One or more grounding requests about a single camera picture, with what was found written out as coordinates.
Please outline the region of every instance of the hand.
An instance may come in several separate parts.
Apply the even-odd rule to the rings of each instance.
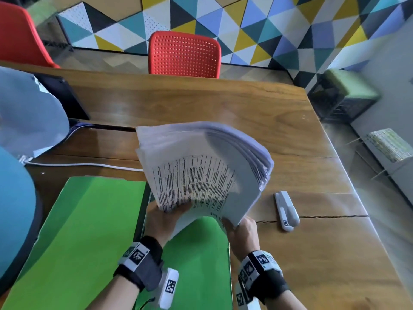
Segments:
[[[240,262],[249,253],[260,250],[257,224],[253,219],[245,216],[237,227],[227,219],[222,219],[222,223],[227,231],[231,249]]]
[[[162,248],[171,238],[176,222],[182,214],[191,208],[191,202],[180,205],[169,213],[163,212],[156,201],[148,204],[144,236],[155,238]]]

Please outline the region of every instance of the wooden table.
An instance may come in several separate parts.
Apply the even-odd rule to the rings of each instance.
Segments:
[[[275,168],[250,215],[261,248],[280,264],[308,309],[413,309],[337,154],[302,88],[208,78],[108,74],[0,65],[63,76],[93,122],[113,126],[218,121],[267,147]],[[97,162],[140,168],[135,133],[83,129],[38,157],[44,163]],[[71,176],[144,181],[143,173],[100,167],[28,166],[48,213]],[[273,193],[287,190],[301,217],[280,231]],[[231,256],[236,279],[239,262]]]

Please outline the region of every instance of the left hand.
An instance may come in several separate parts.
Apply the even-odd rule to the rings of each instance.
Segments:
[[[191,202],[180,205],[169,213],[163,212],[156,201],[148,204],[144,236],[155,238],[162,248],[171,238],[178,219],[191,208]]]

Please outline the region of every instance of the red plastic chair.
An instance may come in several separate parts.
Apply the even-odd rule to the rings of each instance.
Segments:
[[[219,78],[218,41],[175,31],[156,31],[149,39],[149,74]]]
[[[0,1],[0,60],[60,68],[46,51],[30,14]]]

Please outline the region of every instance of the green folder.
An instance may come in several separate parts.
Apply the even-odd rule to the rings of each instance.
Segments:
[[[2,310],[85,309],[111,280],[134,235],[140,236],[146,185],[70,178]],[[184,229],[167,244],[163,259],[180,275],[171,309],[232,309],[228,241],[214,219],[202,218]]]

